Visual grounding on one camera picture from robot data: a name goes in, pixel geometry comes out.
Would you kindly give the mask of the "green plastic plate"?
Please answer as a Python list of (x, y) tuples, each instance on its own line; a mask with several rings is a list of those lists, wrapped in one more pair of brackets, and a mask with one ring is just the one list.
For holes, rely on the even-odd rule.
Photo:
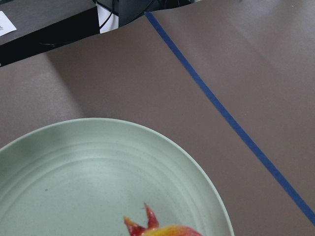
[(86, 118), (33, 131), (0, 150), (3, 236), (126, 236), (124, 217), (234, 234), (196, 161), (167, 137), (117, 119)]

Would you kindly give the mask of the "black box white label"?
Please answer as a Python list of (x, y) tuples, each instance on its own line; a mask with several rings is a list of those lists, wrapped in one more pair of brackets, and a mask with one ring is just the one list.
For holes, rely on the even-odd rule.
[(0, 38), (1, 66), (99, 34), (92, 0), (2, 0), (0, 9), (16, 28)]

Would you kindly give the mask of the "red pomegranate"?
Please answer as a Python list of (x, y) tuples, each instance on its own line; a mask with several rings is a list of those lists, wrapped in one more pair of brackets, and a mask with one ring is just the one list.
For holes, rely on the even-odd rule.
[(171, 224), (160, 227), (153, 210), (146, 203), (144, 203), (144, 207), (147, 227), (143, 227), (124, 216), (124, 224), (130, 236), (201, 236), (201, 233), (185, 225)]

